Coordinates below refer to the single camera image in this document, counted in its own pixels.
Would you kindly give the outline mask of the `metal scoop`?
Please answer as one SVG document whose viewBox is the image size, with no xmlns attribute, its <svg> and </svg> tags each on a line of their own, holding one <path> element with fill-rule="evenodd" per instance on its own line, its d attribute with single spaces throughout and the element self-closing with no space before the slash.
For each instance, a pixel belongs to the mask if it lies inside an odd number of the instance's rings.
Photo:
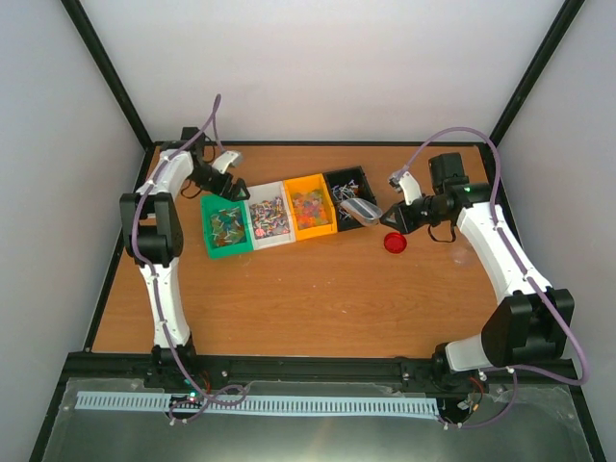
<svg viewBox="0 0 616 462">
<path fill-rule="evenodd" d="M 343 200 L 340 207 L 363 226 L 377 225 L 383 215 L 378 206 L 360 197 Z"/>
</svg>

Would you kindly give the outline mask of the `green candy bin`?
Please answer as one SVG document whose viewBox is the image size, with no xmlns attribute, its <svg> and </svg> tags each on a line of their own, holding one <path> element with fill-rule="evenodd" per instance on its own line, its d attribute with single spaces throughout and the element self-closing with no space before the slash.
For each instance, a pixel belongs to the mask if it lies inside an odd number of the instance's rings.
<svg viewBox="0 0 616 462">
<path fill-rule="evenodd" d="M 233 202 L 214 194 L 200 198 L 203 239 L 208 256 L 218 260 L 253 250 L 247 215 L 241 201 Z"/>
</svg>

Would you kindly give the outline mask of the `white candy bin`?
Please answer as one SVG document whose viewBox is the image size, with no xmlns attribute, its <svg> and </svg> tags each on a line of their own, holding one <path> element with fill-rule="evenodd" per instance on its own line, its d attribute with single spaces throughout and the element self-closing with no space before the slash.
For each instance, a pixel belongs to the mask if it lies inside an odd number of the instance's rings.
<svg viewBox="0 0 616 462">
<path fill-rule="evenodd" d="M 282 181 L 248 188 L 244 204 L 248 231 L 254 250 L 263 250 L 295 242 L 290 206 Z"/>
</svg>

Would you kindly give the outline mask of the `black candy bin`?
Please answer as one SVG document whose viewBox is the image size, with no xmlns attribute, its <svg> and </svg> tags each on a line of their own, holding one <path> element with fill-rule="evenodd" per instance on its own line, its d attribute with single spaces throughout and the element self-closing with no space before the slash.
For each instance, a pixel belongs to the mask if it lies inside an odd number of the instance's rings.
<svg viewBox="0 0 616 462">
<path fill-rule="evenodd" d="M 335 208 L 337 230 L 344 232 L 360 228 L 362 224 L 340 204 L 344 200 L 352 198 L 361 198 L 376 204 L 375 196 L 364 170 L 360 166 L 331 170 L 325 172 L 323 178 Z"/>
</svg>

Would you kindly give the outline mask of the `orange candy bin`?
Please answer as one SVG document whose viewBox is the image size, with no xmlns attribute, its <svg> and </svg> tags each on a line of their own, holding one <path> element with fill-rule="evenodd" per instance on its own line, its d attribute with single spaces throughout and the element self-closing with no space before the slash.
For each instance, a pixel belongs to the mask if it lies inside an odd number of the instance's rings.
<svg viewBox="0 0 616 462">
<path fill-rule="evenodd" d="M 336 209 L 322 173 L 283 181 L 297 241 L 338 232 Z"/>
</svg>

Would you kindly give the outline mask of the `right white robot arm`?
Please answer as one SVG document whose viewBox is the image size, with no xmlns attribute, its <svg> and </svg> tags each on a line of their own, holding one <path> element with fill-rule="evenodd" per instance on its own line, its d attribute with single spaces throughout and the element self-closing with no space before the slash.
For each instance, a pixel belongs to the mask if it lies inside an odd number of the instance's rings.
<svg viewBox="0 0 616 462">
<path fill-rule="evenodd" d="M 498 304 L 479 334 L 436 347 L 434 377 L 560 358 L 575 308 L 571 293 L 554 288 L 530 263 L 501 206 L 491 203 L 491 186 L 469 180 L 460 154 L 435 156 L 428 165 L 432 194 L 423 193 L 410 172 L 390 176 L 391 187 L 403 199 L 381 223 L 409 235 L 448 222 L 452 236 L 463 236 L 477 255 Z"/>
</svg>

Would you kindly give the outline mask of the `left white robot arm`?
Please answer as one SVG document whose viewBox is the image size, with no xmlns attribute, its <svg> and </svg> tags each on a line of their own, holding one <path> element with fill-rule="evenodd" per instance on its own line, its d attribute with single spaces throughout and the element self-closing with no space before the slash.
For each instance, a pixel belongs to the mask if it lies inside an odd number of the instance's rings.
<svg viewBox="0 0 616 462">
<path fill-rule="evenodd" d="M 180 295 L 184 234 L 175 199 L 187 181 L 234 208 L 242 209 L 250 198 L 245 181 L 230 172 L 242 154 L 220 148 L 206 161 L 204 151 L 211 143 L 203 130 L 185 127 L 178 141 L 162 146 L 144 183 L 119 200 L 125 250 L 139 267 L 152 313 L 152 362 L 157 369 L 167 368 L 167 377 L 183 388 L 198 380 L 200 364 Z"/>
</svg>

